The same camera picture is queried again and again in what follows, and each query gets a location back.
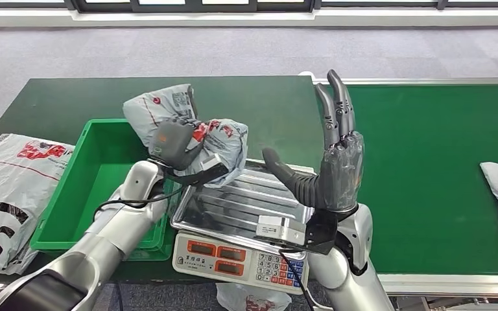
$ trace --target gray carpet floor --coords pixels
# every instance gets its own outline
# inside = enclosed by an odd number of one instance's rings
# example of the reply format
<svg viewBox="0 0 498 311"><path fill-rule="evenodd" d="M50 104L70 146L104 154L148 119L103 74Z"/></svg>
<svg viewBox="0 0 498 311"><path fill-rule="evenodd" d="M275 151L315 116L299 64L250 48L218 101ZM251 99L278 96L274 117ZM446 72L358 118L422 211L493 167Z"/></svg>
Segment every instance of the gray carpet floor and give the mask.
<svg viewBox="0 0 498 311"><path fill-rule="evenodd" d="M330 68L344 78L498 77L498 29L0 29L0 116L30 78L324 77ZM121 291L125 310L220 310L212 284ZM289 310L305 308L295 297ZM95 309L118 310L114 285Z"/></svg>

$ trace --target red logo on bag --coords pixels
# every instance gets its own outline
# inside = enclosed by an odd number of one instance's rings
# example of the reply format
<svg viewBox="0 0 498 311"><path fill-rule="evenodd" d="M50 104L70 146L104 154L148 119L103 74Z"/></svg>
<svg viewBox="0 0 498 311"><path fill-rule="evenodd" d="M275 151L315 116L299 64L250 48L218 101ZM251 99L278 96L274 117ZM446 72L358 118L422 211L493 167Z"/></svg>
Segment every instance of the red logo on bag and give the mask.
<svg viewBox="0 0 498 311"><path fill-rule="evenodd" d="M245 311L269 311L276 304L266 299L256 299L255 296L245 297Z"/></svg>
<svg viewBox="0 0 498 311"><path fill-rule="evenodd" d="M220 122L218 120L212 120L209 122L209 132L212 131L214 128L219 128Z"/></svg>
<svg viewBox="0 0 498 311"><path fill-rule="evenodd" d="M205 135L207 135L207 125L205 123L199 124L198 128L194 130L194 134L192 134L192 138L201 143L201 140Z"/></svg>
<svg viewBox="0 0 498 311"><path fill-rule="evenodd" d="M228 125L223 126L221 130L224 130L224 133L226 133L226 136L228 136L228 138L230 138L233 134L232 128L229 127Z"/></svg>
<svg viewBox="0 0 498 311"><path fill-rule="evenodd" d="M18 152L16 157L25 157L30 160L44 159L49 156L61 157L65 154L65 147L59 144L47 144L42 141L30 141Z"/></svg>

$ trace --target green crate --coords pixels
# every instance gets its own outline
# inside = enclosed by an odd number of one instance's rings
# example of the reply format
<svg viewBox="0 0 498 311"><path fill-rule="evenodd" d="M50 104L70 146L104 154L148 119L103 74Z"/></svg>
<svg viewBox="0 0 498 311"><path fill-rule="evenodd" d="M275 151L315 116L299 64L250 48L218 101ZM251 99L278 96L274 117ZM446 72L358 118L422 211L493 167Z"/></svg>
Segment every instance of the green crate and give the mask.
<svg viewBox="0 0 498 311"><path fill-rule="evenodd" d="M90 120L85 125L64 175L30 241L33 249L58 256L71 248L92 223L95 209L125 180L130 167L147 158L147 149L125 119ZM165 182L165 192L172 182ZM167 260L173 239L164 216L128 260Z"/></svg>

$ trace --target scale display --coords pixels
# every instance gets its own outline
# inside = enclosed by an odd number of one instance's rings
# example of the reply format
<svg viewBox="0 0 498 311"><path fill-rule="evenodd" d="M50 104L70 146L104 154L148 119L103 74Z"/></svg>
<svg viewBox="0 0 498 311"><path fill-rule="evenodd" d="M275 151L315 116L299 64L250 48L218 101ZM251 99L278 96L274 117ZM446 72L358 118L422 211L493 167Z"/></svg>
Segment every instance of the scale display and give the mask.
<svg viewBox="0 0 498 311"><path fill-rule="evenodd" d="M300 284L308 280L308 263L290 260L289 265L279 255L219 242L211 238L180 231L174 245L173 268L181 273L226 282L302 294Z"/></svg>

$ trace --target black wire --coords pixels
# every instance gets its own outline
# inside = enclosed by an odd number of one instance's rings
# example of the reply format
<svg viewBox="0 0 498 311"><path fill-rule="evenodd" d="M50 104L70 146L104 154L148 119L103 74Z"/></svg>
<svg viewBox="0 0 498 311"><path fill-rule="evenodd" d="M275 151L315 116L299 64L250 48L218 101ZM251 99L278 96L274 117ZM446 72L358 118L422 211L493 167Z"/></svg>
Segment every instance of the black wire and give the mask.
<svg viewBox="0 0 498 311"><path fill-rule="evenodd" d="M281 249L281 250L279 250L279 254L281 255L281 257L283 257L283 260L285 260L285 262L287 262L289 269L291 270L291 272L293 272L293 276L295 277L297 282L299 282L299 284L301 286L302 294L304 295L304 299L306 299L306 303L308 303L308 307L310 308L311 311L314 311L314 304L312 304L310 297L308 297L308 293L306 292L306 288L304 288L304 284L302 284L302 280L300 279L299 275L297 274L297 272L293 268L293 265L289 262L287 257L283 254L283 253L298 253L298 252L300 252L300 251L297 251L295 249Z"/></svg>
<svg viewBox="0 0 498 311"><path fill-rule="evenodd" d="M184 188L180 187L179 189L176 189L175 191L173 191L173 192L171 192L169 194L166 194L164 196L158 196L157 198L147 199L147 200L121 200L121 199L119 199L119 200L106 201L106 202L98 205L98 207L95 209L95 212L93 214L93 221L96 218L96 213L98 211L100 211L106 205L116 204L116 203L122 203L122 204L125 204L125 205L130 206L130 207L134 207L134 208L137 209L137 208L140 208L140 207L144 207L148 203L154 203L154 202L158 202L158 201L161 201L161 200L164 200L164 199L168 199L171 196L174 196L175 194L178 194L179 192L181 192L183 190L184 190Z"/></svg>
<svg viewBox="0 0 498 311"><path fill-rule="evenodd" d="M117 302L119 304L119 311L123 311L123 296L121 295L121 286L119 281L115 282L115 287L117 288Z"/></svg>

